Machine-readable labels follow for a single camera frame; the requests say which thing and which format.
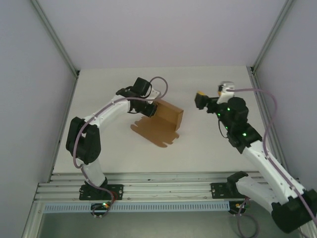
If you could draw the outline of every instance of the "white panel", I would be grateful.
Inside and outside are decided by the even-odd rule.
[[[285,0],[39,0],[78,68],[252,65]]]
[[[198,90],[203,90],[209,96],[217,96],[218,85],[223,80],[234,81],[237,88],[251,87],[245,66],[214,66],[81,71],[54,172],[79,172],[65,148],[71,119],[83,118],[100,109],[117,90],[133,85],[137,77],[150,80],[157,75],[169,82],[165,99],[184,109],[182,125],[178,130],[180,137],[167,148],[157,147],[130,129],[130,125],[139,120],[141,115],[122,116],[101,134],[100,164],[103,172],[256,171],[247,159],[221,137],[216,115],[195,107],[194,98]],[[164,83],[160,80],[153,83],[155,88],[164,90]],[[263,134],[264,126],[254,94],[246,92],[237,96],[246,100],[250,109],[249,122]]]
[[[1,1],[0,74],[0,237],[17,238],[50,174],[74,83],[29,1]]]
[[[317,1],[296,1],[258,76],[279,103],[275,123],[287,165],[317,189]]]

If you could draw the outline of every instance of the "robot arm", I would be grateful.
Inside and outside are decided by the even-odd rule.
[[[116,95],[107,104],[111,105],[107,110],[98,110],[83,119],[75,117],[71,121],[66,141],[66,149],[73,156],[75,140],[80,129],[93,118],[81,134],[76,149],[76,164],[82,169],[87,181],[97,187],[107,188],[107,179],[101,170],[99,162],[99,154],[101,152],[100,133],[102,130],[115,121],[120,115],[132,110],[148,117],[153,116],[157,106],[152,103],[152,100],[159,96],[160,92],[155,90],[151,83],[142,78],[138,78],[133,86],[117,91]],[[146,98],[146,101],[131,98]],[[98,191],[95,187],[90,186],[89,183],[86,182],[81,188],[80,199],[87,200],[87,198],[89,198],[88,200],[106,199],[105,196],[102,196],[102,191]]]
[[[233,90],[234,84],[222,82],[218,89],[219,97],[210,98],[198,92],[195,97],[196,107],[200,110],[207,107],[207,113],[217,115],[218,120],[227,129],[229,143],[259,170],[272,190],[248,177],[245,172],[237,172],[228,177],[225,187],[231,194],[230,198],[244,195],[260,204],[271,213],[278,227],[289,233],[311,220],[294,190],[298,190],[314,215],[317,213],[317,193],[314,190],[306,191],[270,152],[269,161],[264,153],[262,137],[247,122],[249,110],[245,101],[234,97],[232,91],[227,91],[229,89]],[[292,187],[275,167],[292,181]]]

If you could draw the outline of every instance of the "white floor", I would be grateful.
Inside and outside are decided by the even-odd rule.
[[[127,114],[108,126],[101,134],[102,170],[107,173],[149,172],[231,172],[256,171],[229,142],[222,138],[215,115],[199,111],[194,97],[202,90],[217,96],[221,81],[233,81],[237,89],[251,88],[245,66],[158,67],[82,70],[69,112],[64,136],[54,167],[54,173],[78,173],[72,157],[65,148],[69,123],[74,117],[83,118],[103,107],[116,91],[133,85],[137,77],[150,80],[162,76],[169,83],[165,100],[184,109],[180,137],[172,145],[160,148],[130,129],[141,115]],[[160,80],[153,81],[156,89],[164,91]],[[249,123],[264,133],[264,126],[252,92],[237,93],[247,102]]]

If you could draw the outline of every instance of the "white wall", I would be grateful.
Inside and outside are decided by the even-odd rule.
[[[249,65],[285,0],[39,0],[78,68]]]
[[[30,1],[0,7],[0,237],[21,237],[53,151],[74,78]]]
[[[258,70],[278,102],[275,123],[290,172],[317,189],[317,1],[296,1]]]

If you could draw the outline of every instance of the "brown cardboard box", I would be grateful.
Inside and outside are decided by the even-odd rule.
[[[159,147],[167,147],[179,138],[176,131],[180,128],[184,110],[159,99],[154,103],[158,108],[151,118],[142,117],[131,129]]]

